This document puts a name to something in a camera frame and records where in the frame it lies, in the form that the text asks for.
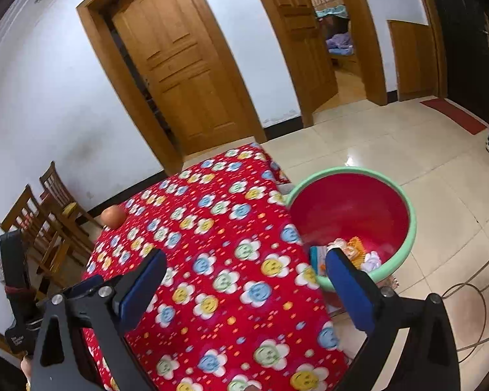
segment green basin rim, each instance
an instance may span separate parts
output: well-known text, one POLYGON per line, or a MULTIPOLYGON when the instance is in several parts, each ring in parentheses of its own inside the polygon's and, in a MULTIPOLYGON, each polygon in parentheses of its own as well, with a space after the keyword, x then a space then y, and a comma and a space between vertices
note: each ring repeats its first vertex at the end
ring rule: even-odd
MULTIPOLYGON (((389 275, 394 273, 406 257, 409 255, 411 252, 411 247, 413 246, 413 243, 415 242, 415 236, 417 234, 417 217, 415 214, 415 209, 413 208, 411 204, 411 200, 409 197, 405 194, 404 190, 402 187, 395 182, 393 182, 390 178, 388 178, 385 175, 382 175, 379 172, 376 172, 374 170, 370 169, 365 169, 361 167, 355 167, 355 166, 340 166, 340 167, 333 167, 330 169, 326 170, 321 170, 320 172, 314 173, 310 177, 306 178, 304 181, 302 181, 300 184, 298 184, 292 192, 288 195, 287 202, 286 202, 286 207, 290 209, 293 201, 297 198, 297 196, 310 184, 318 181, 321 178, 324 178, 326 176, 331 176, 331 175, 336 175, 338 173, 358 173, 360 175, 367 175, 372 178, 378 179, 379 181, 382 181, 386 185, 390 186, 392 189, 394 189, 400 197, 404 200, 404 203, 406 205, 407 211, 408 211, 408 216, 409 216, 409 229, 408 233, 406 235, 406 238, 400 248, 397 250, 397 252, 390 257, 390 259, 384 263, 380 268, 375 269, 371 271, 368 275, 369 277, 375 282, 380 282, 383 279, 386 279, 389 275)), ((317 283, 321 286, 322 289, 325 291, 332 291, 335 292, 335 288, 333 287, 332 282, 328 279, 326 276, 317 276, 317 283)))

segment dark door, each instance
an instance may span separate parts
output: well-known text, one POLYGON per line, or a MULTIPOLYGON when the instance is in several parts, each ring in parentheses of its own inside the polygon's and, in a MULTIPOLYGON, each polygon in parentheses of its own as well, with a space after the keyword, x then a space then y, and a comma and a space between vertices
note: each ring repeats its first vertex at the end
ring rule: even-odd
POLYGON ((447 58, 447 97, 489 123, 489 24, 476 0, 435 0, 447 58))

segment wall baseboard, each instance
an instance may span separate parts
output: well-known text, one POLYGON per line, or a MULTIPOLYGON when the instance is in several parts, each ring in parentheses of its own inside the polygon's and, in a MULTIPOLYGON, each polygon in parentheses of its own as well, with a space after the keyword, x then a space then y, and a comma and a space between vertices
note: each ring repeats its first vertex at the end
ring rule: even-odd
POLYGON ((397 90, 395 91, 389 91, 387 93, 387 103, 395 103, 395 101, 398 101, 398 92, 397 90))
POLYGON ((412 93, 401 93, 398 96, 398 101, 413 100, 414 98, 427 97, 433 95, 434 90, 415 91, 412 93))
MULTIPOLYGON (((121 204, 125 200, 131 198, 134 194, 137 194, 143 190, 146 190, 149 186, 154 185, 155 183, 161 182, 164 179, 168 178, 168 175, 165 173, 164 170, 161 172, 156 173, 155 175, 152 175, 151 177, 144 179, 143 181, 133 185, 129 186, 126 190, 123 190, 116 194, 115 196, 109 198, 108 200, 98 204, 98 206, 93 207, 92 209, 89 210, 89 214, 92 217, 99 216, 102 214, 102 211, 105 210, 107 207, 111 207, 115 204, 121 204)), ((87 222, 87 219, 85 219, 84 216, 80 216, 78 219, 76 219, 77 224, 84 224, 87 222)))
MULTIPOLYGON (((297 116, 296 118, 288 119, 283 122, 276 123, 275 125, 268 126, 264 128, 264 132, 268 140, 270 140, 298 131, 300 129, 303 129, 303 127, 303 118, 297 116)), ((130 186, 126 190, 121 191, 115 196, 109 198, 108 200, 98 204, 96 207, 93 207, 89 210, 89 214, 92 217, 99 216, 100 214, 102 214, 102 211, 105 210, 107 207, 113 206, 115 204, 121 204, 125 200, 131 198, 134 194, 146 190, 149 186, 163 181, 166 178, 168 178, 168 175, 165 173, 164 170, 162 170, 161 172, 158 172, 155 175, 152 175, 151 177, 144 179, 143 181, 133 186, 130 186)), ((76 219, 76 222, 77 224, 84 224, 87 222, 87 219, 85 219, 85 217, 83 216, 80 216, 78 219, 76 219)))
POLYGON ((303 128, 303 118, 297 116, 296 118, 288 119, 264 128, 264 133, 266 134, 266 138, 270 140, 282 137, 283 135, 290 134, 303 128))

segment yellow seat cushion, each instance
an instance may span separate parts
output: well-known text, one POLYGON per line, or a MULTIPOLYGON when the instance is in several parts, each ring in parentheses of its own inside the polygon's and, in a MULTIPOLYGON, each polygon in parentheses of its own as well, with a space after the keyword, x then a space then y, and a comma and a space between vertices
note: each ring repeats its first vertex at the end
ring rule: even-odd
POLYGON ((62 211, 61 214, 63 214, 65 217, 69 217, 77 205, 78 204, 76 201, 73 201, 73 202, 67 204, 67 206, 65 206, 64 211, 62 211))

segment tiled floor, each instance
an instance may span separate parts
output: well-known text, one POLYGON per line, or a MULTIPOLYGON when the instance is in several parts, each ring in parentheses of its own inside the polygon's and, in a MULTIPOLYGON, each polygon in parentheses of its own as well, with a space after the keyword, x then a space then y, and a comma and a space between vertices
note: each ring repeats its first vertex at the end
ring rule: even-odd
POLYGON ((361 77, 340 68, 335 68, 335 77, 337 78, 339 93, 330 98, 318 111, 354 103, 366 98, 366 91, 361 77))
MULTIPOLYGON (((367 100, 336 108, 329 101, 314 115, 315 126, 265 143, 292 182, 333 166, 363 166, 401 184, 417 212, 417 239, 411 255, 397 270, 398 292, 425 298, 465 281, 489 259, 489 154, 487 131, 476 136, 418 100, 379 107, 367 100)), ((196 155, 185 166, 232 148, 227 144, 196 155)), ((473 283, 489 283, 489 266, 473 283)), ((484 338, 489 336, 489 289, 484 338)), ((466 287, 446 300, 457 347, 477 340, 483 306, 466 287)), ((365 335, 347 315, 334 319, 341 347, 354 356, 365 335)), ((397 336, 374 390, 387 386, 407 331, 397 336)), ((489 370, 489 342, 460 364, 462 390, 472 391, 489 370)))

